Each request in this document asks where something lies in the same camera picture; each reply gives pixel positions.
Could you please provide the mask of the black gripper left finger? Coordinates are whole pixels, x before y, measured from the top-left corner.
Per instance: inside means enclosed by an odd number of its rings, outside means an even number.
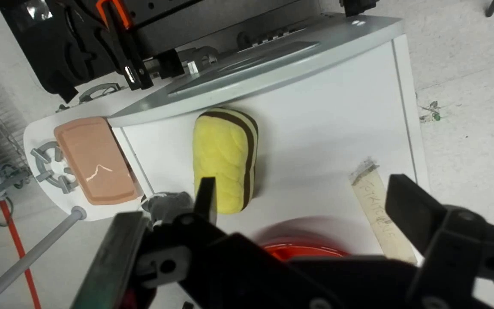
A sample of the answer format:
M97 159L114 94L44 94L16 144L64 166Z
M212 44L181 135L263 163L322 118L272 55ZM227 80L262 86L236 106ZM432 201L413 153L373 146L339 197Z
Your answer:
M215 178L203 177L197 187L193 213L209 223L215 221Z

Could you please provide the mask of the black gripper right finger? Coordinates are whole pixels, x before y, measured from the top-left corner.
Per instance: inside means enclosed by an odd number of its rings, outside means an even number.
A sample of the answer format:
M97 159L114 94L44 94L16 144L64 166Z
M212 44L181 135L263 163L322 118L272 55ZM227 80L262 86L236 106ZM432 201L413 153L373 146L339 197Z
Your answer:
M387 182L383 209L409 244L425 254L447 209L404 173Z

